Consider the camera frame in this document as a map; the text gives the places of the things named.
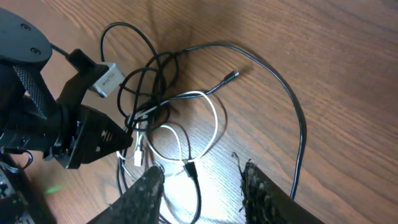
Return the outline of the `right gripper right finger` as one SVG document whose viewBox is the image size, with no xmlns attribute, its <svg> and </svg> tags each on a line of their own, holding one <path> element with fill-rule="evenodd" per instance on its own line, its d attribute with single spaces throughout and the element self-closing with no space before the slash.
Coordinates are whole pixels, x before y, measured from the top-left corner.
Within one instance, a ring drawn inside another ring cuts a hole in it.
<svg viewBox="0 0 398 224">
<path fill-rule="evenodd" d="M 241 176 L 243 208 L 247 223 L 299 224 L 322 222 L 292 200 L 255 163 L 247 161 Z"/>
</svg>

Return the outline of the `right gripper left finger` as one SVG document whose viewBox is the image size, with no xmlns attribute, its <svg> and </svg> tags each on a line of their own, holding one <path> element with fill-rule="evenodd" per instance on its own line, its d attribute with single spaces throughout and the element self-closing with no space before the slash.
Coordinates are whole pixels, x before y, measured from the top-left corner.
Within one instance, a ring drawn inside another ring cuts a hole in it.
<svg viewBox="0 0 398 224">
<path fill-rule="evenodd" d="M 90 220 L 90 223 L 158 223 L 164 179 L 163 169 L 152 166 L 117 201 Z"/>
</svg>

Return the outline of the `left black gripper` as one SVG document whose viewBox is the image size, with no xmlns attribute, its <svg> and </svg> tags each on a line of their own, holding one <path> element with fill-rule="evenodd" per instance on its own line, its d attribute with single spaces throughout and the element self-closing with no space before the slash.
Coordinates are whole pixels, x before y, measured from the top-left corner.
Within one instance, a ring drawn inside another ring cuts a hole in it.
<svg viewBox="0 0 398 224">
<path fill-rule="evenodd" d="M 78 169 L 128 148 L 132 141 L 108 115 L 85 105 L 73 110 L 63 106 L 58 136 L 43 153 L 43 160 L 55 159 L 65 169 Z"/>
</svg>

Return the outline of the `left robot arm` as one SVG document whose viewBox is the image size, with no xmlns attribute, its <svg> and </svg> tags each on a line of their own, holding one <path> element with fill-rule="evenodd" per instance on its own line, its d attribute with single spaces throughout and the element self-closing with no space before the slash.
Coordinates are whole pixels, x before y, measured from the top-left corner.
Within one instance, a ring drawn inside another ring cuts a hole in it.
<svg viewBox="0 0 398 224">
<path fill-rule="evenodd" d="M 1 10 L 1 152 L 40 151 L 76 169 L 128 148 L 132 137 L 108 115 L 85 106 L 87 91 L 105 98 L 124 80 L 114 63 L 96 63 L 80 49 L 66 54 L 76 75 L 58 98 L 41 71 L 55 46 L 27 20 Z"/>
</svg>

